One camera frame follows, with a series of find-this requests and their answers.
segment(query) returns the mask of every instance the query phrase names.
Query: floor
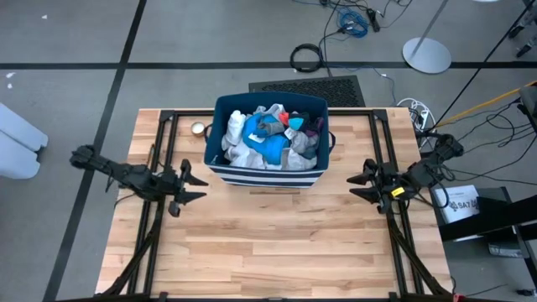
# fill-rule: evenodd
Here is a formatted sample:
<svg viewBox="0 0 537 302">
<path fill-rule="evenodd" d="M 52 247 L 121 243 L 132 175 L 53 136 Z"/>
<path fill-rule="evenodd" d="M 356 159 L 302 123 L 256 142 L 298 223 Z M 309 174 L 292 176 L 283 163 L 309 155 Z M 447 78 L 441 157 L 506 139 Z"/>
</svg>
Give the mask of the floor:
<svg viewBox="0 0 537 302">
<path fill-rule="evenodd" d="M 376 9 L 385 3 L 369 0 L 369 6 Z M 371 32 L 364 39 L 329 40 L 330 61 L 385 67 L 378 71 L 394 79 L 397 100 L 421 100 L 439 117 L 480 66 L 477 62 L 485 59 L 524 9 L 524 3 L 515 0 L 448 2 L 430 37 L 448 47 L 461 68 L 425 75 L 401 65 L 400 52 L 406 40 L 423 33 L 440 4 L 441 0 L 414 0 L 389 29 Z M 288 61 L 296 45 L 317 43 L 330 9 L 291 0 L 153 0 L 144 8 L 128 53 L 123 48 L 137 8 L 137 0 L 0 0 L 0 101 L 50 137 L 49 147 L 40 155 L 37 176 L 24 181 L 0 179 L 0 241 L 4 242 L 0 248 L 0 301 L 41 301 L 44 297 L 83 177 L 82 171 L 69 165 L 71 150 L 93 142 L 96 133 L 99 138 L 106 134 L 102 154 L 121 161 L 127 156 L 141 107 L 212 107 L 219 96 L 247 91 L 249 82 L 326 76 L 324 70 L 299 74 L 277 63 Z M 382 24 L 401 11 L 391 4 Z M 336 30 L 334 21 L 328 30 Z M 516 39 L 505 40 L 490 61 L 516 60 L 517 47 L 530 33 L 525 30 Z M 536 66 L 537 51 L 521 60 Z M 199 64 L 162 70 L 141 69 L 127 62 Z M 250 64 L 203 64 L 207 62 Z M 448 117 L 536 80 L 537 67 L 495 66 L 499 68 L 479 72 Z M 15 75 L 3 76 L 11 72 Z M 333 73 L 356 74 L 367 106 L 393 104 L 390 82 L 373 70 L 334 69 Z M 515 108 L 506 116 L 514 124 L 527 122 Z M 441 131 L 460 137 L 482 119 L 469 119 Z M 507 130 L 483 126 L 463 144 L 471 148 L 507 135 Z M 488 145 L 452 160 L 449 166 L 483 172 L 518 158 L 531 139 L 501 150 Z M 534 169 L 534 161 L 527 156 L 491 175 L 535 182 Z M 483 178 L 447 185 L 462 183 L 481 188 L 505 185 L 514 200 L 534 194 L 529 185 Z M 93 294 L 117 194 L 115 187 L 105 194 L 105 184 L 102 175 L 92 179 L 58 299 Z M 529 300 L 514 294 L 514 289 L 531 288 L 521 259 L 494 258 L 480 241 L 449 242 L 445 249 L 457 291 L 470 294 L 507 284 L 478 297 Z"/>
</svg>

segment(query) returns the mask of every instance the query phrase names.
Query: red item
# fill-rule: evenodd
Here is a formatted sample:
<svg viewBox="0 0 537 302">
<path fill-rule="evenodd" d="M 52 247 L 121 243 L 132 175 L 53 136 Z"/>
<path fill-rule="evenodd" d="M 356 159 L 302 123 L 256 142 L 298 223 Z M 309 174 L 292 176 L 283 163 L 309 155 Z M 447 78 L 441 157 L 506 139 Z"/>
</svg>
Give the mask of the red item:
<svg viewBox="0 0 537 302">
<path fill-rule="evenodd" d="M 278 115 L 279 121 L 282 122 L 285 126 L 289 126 L 289 114 L 288 113 L 280 113 Z"/>
</svg>

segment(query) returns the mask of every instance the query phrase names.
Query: blue fabric bin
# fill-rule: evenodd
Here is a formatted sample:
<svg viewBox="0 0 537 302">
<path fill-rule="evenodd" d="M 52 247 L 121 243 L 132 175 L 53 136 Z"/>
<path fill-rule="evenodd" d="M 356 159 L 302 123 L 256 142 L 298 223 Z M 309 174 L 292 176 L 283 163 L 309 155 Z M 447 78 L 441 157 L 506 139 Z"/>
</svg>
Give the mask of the blue fabric bin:
<svg viewBox="0 0 537 302">
<path fill-rule="evenodd" d="M 323 117 L 324 126 L 319 137 L 317 149 L 317 166 L 307 171 L 278 171 L 266 169 L 238 168 L 229 165 L 222 150 L 222 137 L 226 134 L 227 121 L 234 110 L 243 114 L 253 113 L 258 106 L 271 107 L 273 104 L 284 105 L 286 112 L 308 112 L 311 120 Z M 329 143 L 328 106 L 324 99 L 286 92 L 244 93 L 218 98 L 215 106 L 212 128 L 206 137 L 205 164 L 217 173 L 225 182 L 232 185 L 253 185 L 285 188 L 309 188 L 328 169 L 330 151 L 336 143 L 336 137 L 330 133 Z"/>
</svg>

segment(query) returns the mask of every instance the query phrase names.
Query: butcher block tabletop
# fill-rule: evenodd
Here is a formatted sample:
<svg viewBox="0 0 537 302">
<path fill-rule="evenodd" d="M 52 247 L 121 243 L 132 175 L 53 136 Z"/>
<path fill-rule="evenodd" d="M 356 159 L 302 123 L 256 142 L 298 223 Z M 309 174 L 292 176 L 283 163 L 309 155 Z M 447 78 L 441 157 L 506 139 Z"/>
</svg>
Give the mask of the butcher block tabletop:
<svg viewBox="0 0 537 302">
<path fill-rule="evenodd" d="M 147 162 L 160 110 L 139 111 L 128 163 Z M 399 168 L 406 169 L 420 160 L 409 112 L 405 108 L 386 111 Z M 164 213 L 152 296 L 166 291 L 169 297 L 198 298 L 386 298 L 388 292 L 399 292 L 386 217 L 377 213 L 375 205 L 350 194 L 349 189 L 358 186 L 346 182 L 361 173 L 365 159 L 375 158 L 367 117 L 329 117 L 336 147 L 328 170 L 310 189 L 225 184 L 203 164 L 204 138 L 190 131 L 193 122 L 208 125 L 211 120 L 179 118 L 172 165 L 178 170 L 181 160 L 188 159 L 192 174 L 209 186 L 187 185 L 187 190 L 204 191 L 207 196 L 182 207 L 179 218 Z M 169 136 L 166 124 L 161 162 Z M 387 159 L 380 122 L 377 126 Z M 118 198 L 130 194 L 120 190 Z M 142 206 L 137 196 L 117 205 L 96 293 L 112 285 L 132 257 Z M 411 202 L 409 220 L 418 256 L 450 290 L 433 209 Z M 147 255 L 137 292 L 142 291 L 146 262 Z M 404 268 L 409 292 L 414 292 L 405 256 Z"/>
</svg>

